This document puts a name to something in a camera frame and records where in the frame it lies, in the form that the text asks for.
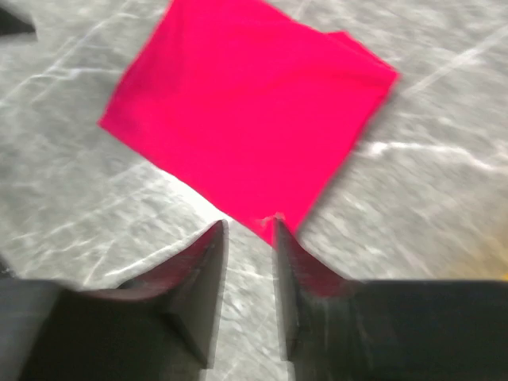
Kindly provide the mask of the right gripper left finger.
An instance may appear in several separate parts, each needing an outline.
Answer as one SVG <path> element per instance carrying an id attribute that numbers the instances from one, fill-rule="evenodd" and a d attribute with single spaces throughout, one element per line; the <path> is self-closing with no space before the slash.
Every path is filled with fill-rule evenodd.
<path id="1" fill-rule="evenodd" d="M 227 224 L 115 288 L 1 267 L 4 380 L 196 380 L 212 366 Z"/>

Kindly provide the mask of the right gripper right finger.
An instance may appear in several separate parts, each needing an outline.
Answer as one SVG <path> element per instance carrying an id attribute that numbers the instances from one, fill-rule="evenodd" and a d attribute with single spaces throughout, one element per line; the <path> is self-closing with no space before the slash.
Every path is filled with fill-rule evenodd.
<path id="1" fill-rule="evenodd" d="M 274 249 L 297 380 L 506 379 L 506 282 L 345 278 L 280 220 Z"/>

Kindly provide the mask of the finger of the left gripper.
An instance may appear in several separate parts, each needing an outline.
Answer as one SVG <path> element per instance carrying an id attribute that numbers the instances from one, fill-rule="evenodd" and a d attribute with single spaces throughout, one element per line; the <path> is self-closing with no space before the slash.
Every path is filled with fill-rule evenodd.
<path id="1" fill-rule="evenodd" d="M 37 31 L 33 20 L 11 7 L 1 8 L 1 39 L 8 40 L 16 37 L 35 37 Z"/>

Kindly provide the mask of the pink t shirt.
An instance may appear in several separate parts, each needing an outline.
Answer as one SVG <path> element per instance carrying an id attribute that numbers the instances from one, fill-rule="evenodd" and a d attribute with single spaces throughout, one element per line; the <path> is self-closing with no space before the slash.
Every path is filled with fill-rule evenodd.
<path id="1" fill-rule="evenodd" d="M 173 1 L 100 126 L 266 242 L 296 230 L 398 72 L 263 1 Z"/>

